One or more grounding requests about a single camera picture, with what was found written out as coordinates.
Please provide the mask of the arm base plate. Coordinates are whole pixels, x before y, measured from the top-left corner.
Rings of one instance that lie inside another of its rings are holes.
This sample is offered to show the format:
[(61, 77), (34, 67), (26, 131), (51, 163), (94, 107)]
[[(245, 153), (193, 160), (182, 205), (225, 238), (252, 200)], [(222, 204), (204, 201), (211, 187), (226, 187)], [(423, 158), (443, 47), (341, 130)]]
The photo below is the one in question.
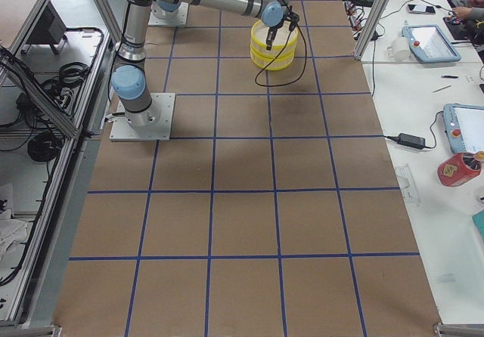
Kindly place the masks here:
[(174, 11), (166, 11), (157, 2), (153, 2), (148, 26), (184, 27), (188, 20), (188, 9), (189, 4), (182, 2)]
[(142, 113), (125, 111), (121, 102), (110, 131), (112, 141), (168, 141), (171, 135), (175, 93), (151, 93), (150, 107)]

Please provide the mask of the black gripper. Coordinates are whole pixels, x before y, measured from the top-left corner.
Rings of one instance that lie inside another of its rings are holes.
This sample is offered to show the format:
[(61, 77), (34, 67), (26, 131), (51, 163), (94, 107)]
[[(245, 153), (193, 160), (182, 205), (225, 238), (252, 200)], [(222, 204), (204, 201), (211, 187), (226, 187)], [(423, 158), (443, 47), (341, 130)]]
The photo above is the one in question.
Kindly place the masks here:
[(275, 31), (283, 27), (285, 22), (290, 22), (290, 17), (285, 14), (280, 20), (276, 21), (268, 28), (267, 36), (265, 39), (265, 49), (270, 51), (272, 49), (275, 40)]

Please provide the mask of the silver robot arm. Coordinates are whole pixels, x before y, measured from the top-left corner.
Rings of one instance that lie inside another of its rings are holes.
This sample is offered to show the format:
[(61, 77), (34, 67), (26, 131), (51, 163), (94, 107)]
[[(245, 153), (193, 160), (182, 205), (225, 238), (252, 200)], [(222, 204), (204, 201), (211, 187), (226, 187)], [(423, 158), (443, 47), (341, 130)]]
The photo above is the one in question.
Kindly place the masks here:
[(133, 128), (153, 125), (161, 115), (160, 108), (154, 105), (144, 72), (144, 44), (154, 1), (165, 11), (174, 11), (186, 3), (258, 18), (268, 27), (282, 23), (289, 4), (289, 0), (126, 0), (121, 41), (110, 84), (124, 107), (127, 123)]

